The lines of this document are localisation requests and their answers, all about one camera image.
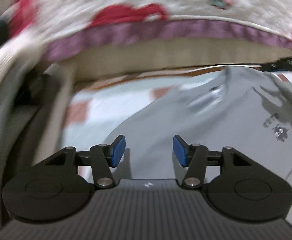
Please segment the cream folded ribbed garment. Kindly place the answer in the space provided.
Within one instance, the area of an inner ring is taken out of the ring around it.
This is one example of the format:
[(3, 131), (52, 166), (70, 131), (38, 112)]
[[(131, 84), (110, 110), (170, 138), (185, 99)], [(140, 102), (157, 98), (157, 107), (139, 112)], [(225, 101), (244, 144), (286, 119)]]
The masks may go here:
[(4, 185), (55, 151), (72, 90), (73, 69), (43, 53), (29, 32), (0, 48), (0, 229), (9, 219)]

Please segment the grey knit sweater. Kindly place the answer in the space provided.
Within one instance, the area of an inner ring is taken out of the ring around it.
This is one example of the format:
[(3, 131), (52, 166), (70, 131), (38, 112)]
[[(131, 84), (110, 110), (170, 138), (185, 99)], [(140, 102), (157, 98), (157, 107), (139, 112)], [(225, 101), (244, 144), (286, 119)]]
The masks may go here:
[[(292, 82), (252, 68), (226, 67), (192, 89), (172, 89), (106, 138), (124, 135), (129, 157), (116, 174), (132, 179), (182, 177), (173, 137), (212, 151), (231, 146), (292, 186)], [(292, 207), (287, 220), (292, 223)]]

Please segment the white quilted bear bedspread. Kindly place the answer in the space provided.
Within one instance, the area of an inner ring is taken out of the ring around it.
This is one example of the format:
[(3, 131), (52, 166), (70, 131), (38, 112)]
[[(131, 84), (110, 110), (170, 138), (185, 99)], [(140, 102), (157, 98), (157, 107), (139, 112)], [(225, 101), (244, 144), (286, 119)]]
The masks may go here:
[(109, 43), (178, 37), (292, 49), (292, 0), (18, 0), (10, 35), (29, 27), (51, 60)]

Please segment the checkered happy dog rug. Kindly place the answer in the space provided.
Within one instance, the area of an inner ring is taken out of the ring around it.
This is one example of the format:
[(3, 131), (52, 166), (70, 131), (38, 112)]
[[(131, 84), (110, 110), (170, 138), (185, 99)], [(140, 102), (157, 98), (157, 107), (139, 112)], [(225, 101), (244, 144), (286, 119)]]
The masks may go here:
[[(186, 90), (199, 87), (215, 79), (221, 71), (197, 77), (164, 77), (132, 81), (98, 92), (89, 90), (78, 92), (72, 98), (69, 107), (63, 145), (87, 150), (100, 142), (108, 143), (107, 136), (123, 121), (172, 89)], [(289, 74), (274, 75), (282, 81), (292, 82)], [(128, 157), (127, 148), (119, 165)]]

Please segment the beige bed base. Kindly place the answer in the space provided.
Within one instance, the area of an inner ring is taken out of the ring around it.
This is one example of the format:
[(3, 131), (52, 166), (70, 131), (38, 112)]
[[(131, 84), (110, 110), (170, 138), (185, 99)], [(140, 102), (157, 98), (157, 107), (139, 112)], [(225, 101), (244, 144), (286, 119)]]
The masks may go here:
[(71, 71), (76, 81), (90, 81), (166, 69), (266, 63), (291, 56), (292, 49), (245, 40), (177, 38), (92, 47), (62, 61), (61, 65)]

